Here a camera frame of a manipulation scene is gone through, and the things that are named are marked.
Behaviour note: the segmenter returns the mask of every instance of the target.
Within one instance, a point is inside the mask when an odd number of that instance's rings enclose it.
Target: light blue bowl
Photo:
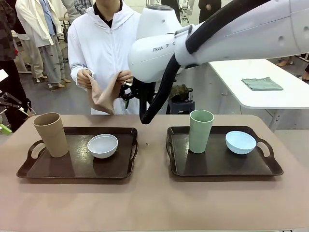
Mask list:
[[[256,140],[251,135],[241,131],[227,133],[225,142],[228,149],[239,155],[246,155],[256,147]]]

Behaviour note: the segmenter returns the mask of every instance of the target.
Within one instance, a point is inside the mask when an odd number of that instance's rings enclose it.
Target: white bowl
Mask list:
[[[100,134],[90,139],[87,147],[94,157],[104,159],[115,153],[118,140],[111,134]]]
[[[256,147],[256,140],[251,135],[241,131],[227,133],[225,142],[228,149],[239,155],[246,155]]]

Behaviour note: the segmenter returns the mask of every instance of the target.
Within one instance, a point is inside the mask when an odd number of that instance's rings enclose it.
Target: human neck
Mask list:
[[[111,21],[114,14],[120,10],[120,0],[97,1],[97,8],[107,21]]]

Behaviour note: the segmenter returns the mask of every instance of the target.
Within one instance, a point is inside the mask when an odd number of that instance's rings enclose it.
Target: beige table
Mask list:
[[[257,117],[220,115],[214,124],[252,127],[273,146],[285,171],[282,176],[268,181],[181,182],[170,174],[165,138],[169,126],[188,125],[188,116],[156,116],[150,125],[142,125],[138,116],[63,116],[65,126],[138,130],[140,148],[131,178],[109,185],[85,180],[79,184],[29,183],[17,178],[28,148],[39,140],[32,121],[0,148],[0,230],[257,231],[309,227],[309,173]]]

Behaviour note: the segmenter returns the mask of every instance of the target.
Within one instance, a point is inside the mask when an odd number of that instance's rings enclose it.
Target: brown tray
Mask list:
[[[264,143],[270,155],[265,157],[258,146],[247,155],[230,151],[225,136],[230,131],[242,131],[256,142]],[[259,138],[253,129],[244,126],[213,126],[202,154],[192,153],[189,148],[189,127],[170,127],[166,142],[173,174],[181,177],[206,176],[275,176],[283,170],[274,157],[271,145]]]
[[[22,178],[94,178],[124,179],[131,175],[138,151],[135,128],[64,127],[69,153],[60,158],[50,156],[46,148],[34,159],[33,149],[43,143],[35,142],[28,151],[25,163],[17,172]],[[87,149],[88,141],[99,134],[112,134],[118,139],[116,152],[106,158],[93,157]]]

